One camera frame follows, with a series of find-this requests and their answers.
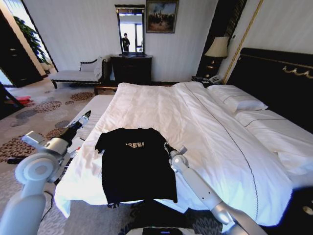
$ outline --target white pillow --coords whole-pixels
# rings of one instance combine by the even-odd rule
[[[96,61],[96,67],[94,68],[93,74],[96,78],[100,79],[102,76],[102,57],[98,57]]]
[[[224,103],[233,113],[237,110],[264,110],[263,102],[232,85],[212,85],[209,93]]]
[[[91,61],[91,62],[80,62],[80,69],[79,71],[94,71],[94,68],[96,67],[97,60]]]
[[[287,171],[313,171],[313,135],[270,111],[243,111],[235,116],[268,150],[277,153]]]

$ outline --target mirror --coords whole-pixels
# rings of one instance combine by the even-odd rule
[[[115,5],[122,54],[144,54],[144,5]]]

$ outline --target wooden dresser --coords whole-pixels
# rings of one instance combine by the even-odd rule
[[[151,83],[152,56],[111,56],[114,76],[117,83],[128,82],[139,85]]]

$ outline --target mirror frame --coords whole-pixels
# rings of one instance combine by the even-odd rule
[[[122,54],[123,55],[144,55],[145,54],[145,5],[120,5],[120,4],[116,4],[115,8],[116,8],[119,40],[120,40]],[[125,52],[123,50],[120,18],[119,18],[119,9],[141,9],[142,10],[142,52],[136,52],[136,51],[135,52]]]

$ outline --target lamp shade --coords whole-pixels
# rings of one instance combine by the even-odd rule
[[[227,57],[227,44],[229,37],[216,37],[206,52],[206,56],[211,57]]]

